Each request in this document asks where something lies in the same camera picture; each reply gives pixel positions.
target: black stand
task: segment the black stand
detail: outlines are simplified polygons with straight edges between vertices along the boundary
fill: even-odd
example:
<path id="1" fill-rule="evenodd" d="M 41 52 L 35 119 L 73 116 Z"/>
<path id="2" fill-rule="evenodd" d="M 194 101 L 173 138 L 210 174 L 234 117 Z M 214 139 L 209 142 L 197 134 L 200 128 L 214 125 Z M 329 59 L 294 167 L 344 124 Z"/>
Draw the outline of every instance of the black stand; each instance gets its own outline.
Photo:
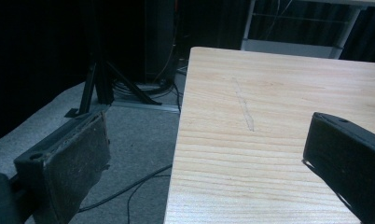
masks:
<path id="1" fill-rule="evenodd" d="M 89 45 L 89 52 L 92 63 L 90 65 L 89 73 L 85 83 L 80 108 L 71 109 L 65 116 L 67 118 L 74 118 L 78 115 L 88 113 L 90 110 L 91 96 L 94 86 L 97 91 L 98 101 L 102 105 L 111 105 L 114 101 L 112 90 L 112 80 L 107 74 L 107 69 L 110 70 L 121 82 L 126 85 L 129 90 L 134 93 L 138 99 L 145 104 L 161 105 L 148 97 L 141 91 L 134 83 L 129 81 L 117 69 L 117 67 L 104 59 L 104 50 L 100 38 L 99 24 L 97 21 L 96 0 L 79 0 L 82 20 L 85 26 L 85 33 Z"/>

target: floor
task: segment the floor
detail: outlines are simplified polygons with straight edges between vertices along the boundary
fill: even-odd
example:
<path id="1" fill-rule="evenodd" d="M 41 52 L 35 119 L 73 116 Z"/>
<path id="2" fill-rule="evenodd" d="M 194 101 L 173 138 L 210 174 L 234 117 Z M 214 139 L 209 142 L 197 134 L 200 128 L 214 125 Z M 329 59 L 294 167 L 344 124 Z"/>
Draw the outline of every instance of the floor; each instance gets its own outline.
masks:
<path id="1" fill-rule="evenodd" d="M 185 79 L 186 76 L 180 73 L 175 75 L 180 92 L 184 90 Z M 82 83 L 63 92 L 0 139 L 0 173 L 9 177 L 16 174 L 13 160 L 69 120 L 64 115 L 69 109 L 79 107 L 83 87 Z M 160 95 L 156 100 L 164 105 L 157 108 L 142 108 L 139 103 L 125 104 L 117 99 L 106 110 L 110 168 L 103 172 L 100 182 L 91 189 L 81 207 L 97 203 L 145 175 L 172 164 L 179 124 L 176 95 L 175 90 Z M 98 105 L 96 94 L 93 96 L 91 108 Z M 108 203 L 78 213 L 70 223 L 163 223 L 170 173 L 168 169 L 145 182 L 136 192 L 131 189 Z"/>

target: wood grain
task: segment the wood grain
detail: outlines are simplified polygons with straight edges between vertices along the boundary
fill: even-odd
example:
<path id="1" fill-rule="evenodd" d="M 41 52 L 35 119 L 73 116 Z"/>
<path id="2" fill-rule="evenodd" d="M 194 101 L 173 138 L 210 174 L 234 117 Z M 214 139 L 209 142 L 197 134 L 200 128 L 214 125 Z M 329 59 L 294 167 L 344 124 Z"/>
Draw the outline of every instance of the wood grain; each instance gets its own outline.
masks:
<path id="1" fill-rule="evenodd" d="M 301 162 L 315 111 L 375 133 L 375 63 L 193 49 L 165 223 L 359 223 Z"/>

